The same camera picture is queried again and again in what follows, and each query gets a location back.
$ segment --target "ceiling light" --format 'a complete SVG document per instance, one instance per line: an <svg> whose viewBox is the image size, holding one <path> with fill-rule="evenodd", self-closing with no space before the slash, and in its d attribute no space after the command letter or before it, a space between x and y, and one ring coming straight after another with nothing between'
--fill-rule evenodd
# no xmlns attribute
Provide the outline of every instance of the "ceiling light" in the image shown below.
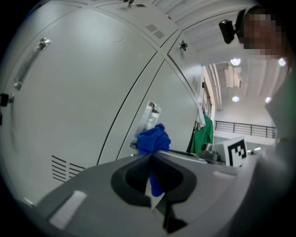
<svg viewBox="0 0 296 237"><path fill-rule="evenodd" d="M269 102L271 101L271 98L270 97L267 97L265 102L268 104Z"/></svg>
<svg viewBox="0 0 296 237"><path fill-rule="evenodd" d="M237 96L235 96L235 97L232 98L232 101L233 101L233 102L237 102L237 101L239 101L239 100L240 100L240 98L238 98Z"/></svg>
<svg viewBox="0 0 296 237"><path fill-rule="evenodd" d="M231 64L234 66L238 66L241 63L241 59L240 58L234 58L230 60Z"/></svg>
<svg viewBox="0 0 296 237"><path fill-rule="evenodd" d="M282 57L278 60L278 64L283 67L284 65L286 65L286 60L284 60Z"/></svg>

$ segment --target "ventilation slot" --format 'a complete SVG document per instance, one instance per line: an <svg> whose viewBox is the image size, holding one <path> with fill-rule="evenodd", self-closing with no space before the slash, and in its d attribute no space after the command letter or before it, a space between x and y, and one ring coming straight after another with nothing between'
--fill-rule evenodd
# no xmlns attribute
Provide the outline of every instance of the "ventilation slot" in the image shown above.
<svg viewBox="0 0 296 237"><path fill-rule="evenodd" d="M70 163L70 166L69 166L69 178L73 178L75 175L79 174L83 170L85 170L84 167L81 167L79 165L74 165L74 164Z"/></svg>
<svg viewBox="0 0 296 237"><path fill-rule="evenodd" d="M157 30L157 27L155 25L147 25L146 28L151 32L154 32Z"/></svg>
<svg viewBox="0 0 296 237"><path fill-rule="evenodd" d="M156 35L156 37L157 37L158 39L161 39L162 37L164 37L164 34L163 34L161 31L157 31L157 32L155 32L154 34Z"/></svg>
<svg viewBox="0 0 296 237"><path fill-rule="evenodd" d="M66 162L56 156L51 156L52 177L56 180L66 181Z"/></svg>
<svg viewBox="0 0 296 237"><path fill-rule="evenodd" d="M192 84L195 88L195 90L197 91L197 81L196 81L196 78L193 76L193 79L192 79Z"/></svg>

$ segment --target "blue glove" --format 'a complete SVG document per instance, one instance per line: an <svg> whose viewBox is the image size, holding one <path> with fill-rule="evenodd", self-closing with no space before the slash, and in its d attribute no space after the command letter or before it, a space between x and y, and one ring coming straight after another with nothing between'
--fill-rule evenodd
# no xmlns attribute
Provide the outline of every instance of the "blue glove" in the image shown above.
<svg viewBox="0 0 296 237"><path fill-rule="evenodd" d="M141 154L153 153L156 150L169 151L171 140L165 132L165 127L162 124L156 125L154 128L147 131L141 132L137 136L138 142L136 148L139 149ZM159 197L162 195L163 190L153 176L149 177L151 183L151 193L154 197Z"/></svg>

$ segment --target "metal railing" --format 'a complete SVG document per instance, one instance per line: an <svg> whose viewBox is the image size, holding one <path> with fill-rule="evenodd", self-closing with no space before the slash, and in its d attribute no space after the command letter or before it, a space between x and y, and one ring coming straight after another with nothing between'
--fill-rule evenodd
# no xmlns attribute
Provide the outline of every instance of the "metal railing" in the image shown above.
<svg viewBox="0 0 296 237"><path fill-rule="evenodd" d="M215 130L246 134L251 136L276 138L276 128L251 124L216 121Z"/></svg>

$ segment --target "green cloth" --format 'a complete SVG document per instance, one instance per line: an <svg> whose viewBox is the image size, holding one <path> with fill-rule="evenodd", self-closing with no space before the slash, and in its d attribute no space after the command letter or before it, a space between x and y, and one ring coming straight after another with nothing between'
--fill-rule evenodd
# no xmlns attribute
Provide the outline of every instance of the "green cloth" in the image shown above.
<svg viewBox="0 0 296 237"><path fill-rule="evenodd" d="M192 140L191 153L197 154L202 149L204 143L213 143L213 121L205 114L205 127L195 130Z"/></svg>

